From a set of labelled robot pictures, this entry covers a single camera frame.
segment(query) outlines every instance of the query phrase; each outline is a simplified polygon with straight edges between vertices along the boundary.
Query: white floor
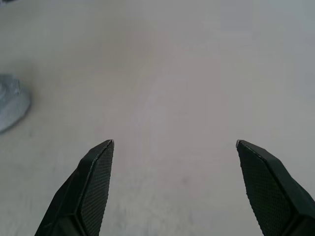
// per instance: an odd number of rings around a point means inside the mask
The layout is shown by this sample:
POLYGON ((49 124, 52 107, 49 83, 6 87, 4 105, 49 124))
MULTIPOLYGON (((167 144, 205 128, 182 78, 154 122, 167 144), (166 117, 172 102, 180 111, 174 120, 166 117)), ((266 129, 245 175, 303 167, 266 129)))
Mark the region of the white floor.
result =
POLYGON ((0 235, 34 235, 80 158, 115 140, 102 236, 259 236, 235 143, 315 197, 311 0, 19 0, 0 72, 33 91, 0 136, 0 235))

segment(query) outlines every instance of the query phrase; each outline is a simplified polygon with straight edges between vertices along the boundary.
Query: light gray object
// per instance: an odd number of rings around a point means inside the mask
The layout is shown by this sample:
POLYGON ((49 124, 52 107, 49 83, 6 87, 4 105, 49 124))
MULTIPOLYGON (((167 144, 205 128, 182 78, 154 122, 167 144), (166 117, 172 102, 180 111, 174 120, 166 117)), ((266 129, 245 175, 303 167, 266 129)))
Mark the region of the light gray object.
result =
POLYGON ((20 81, 0 74, 0 133, 18 122, 31 106, 31 93, 20 81))

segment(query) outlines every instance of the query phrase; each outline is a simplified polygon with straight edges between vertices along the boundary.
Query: white surface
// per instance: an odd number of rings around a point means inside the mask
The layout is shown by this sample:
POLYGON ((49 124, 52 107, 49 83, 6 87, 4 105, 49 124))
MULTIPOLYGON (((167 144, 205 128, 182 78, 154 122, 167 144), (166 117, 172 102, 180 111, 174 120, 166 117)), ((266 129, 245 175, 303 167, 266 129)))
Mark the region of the white surface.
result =
POLYGON ((311 0, 20 0, 0 71, 33 91, 0 136, 0 235, 34 235, 80 158, 115 140, 102 236, 261 235, 237 139, 315 196, 311 0))

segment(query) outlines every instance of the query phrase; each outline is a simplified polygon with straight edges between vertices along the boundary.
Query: gray plastic object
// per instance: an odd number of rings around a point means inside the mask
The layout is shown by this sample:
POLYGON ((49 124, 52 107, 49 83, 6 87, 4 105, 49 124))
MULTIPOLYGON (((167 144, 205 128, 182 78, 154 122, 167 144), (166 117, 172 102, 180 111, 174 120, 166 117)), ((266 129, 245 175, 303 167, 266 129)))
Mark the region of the gray plastic object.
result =
POLYGON ((0 74, 0 133, 6 131, 27 113, 31 93, 9 74, 0 74))

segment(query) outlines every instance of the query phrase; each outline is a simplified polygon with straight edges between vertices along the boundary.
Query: textured rubber pad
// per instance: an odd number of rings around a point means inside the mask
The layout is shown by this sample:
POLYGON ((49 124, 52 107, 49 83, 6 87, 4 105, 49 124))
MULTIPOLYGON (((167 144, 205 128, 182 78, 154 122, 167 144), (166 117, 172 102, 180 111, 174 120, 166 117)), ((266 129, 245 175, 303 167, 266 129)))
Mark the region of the textured rubber pad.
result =
POLYGON ((35 236, 98 236, 106 207, 114 143, 91 149, 51 201, 35 236))
POLYGON ((281 161, 246 141, 238 141, 237 150, 246 193, 263 234, 300 235, 303 230, 303 235, 315 235, 314 201, 281 161))
POLYGON ((109 190, 114 146, 109 146, 94 165, 80 207, 82 223, 89 236, 97 236, 103 220, 109 190))

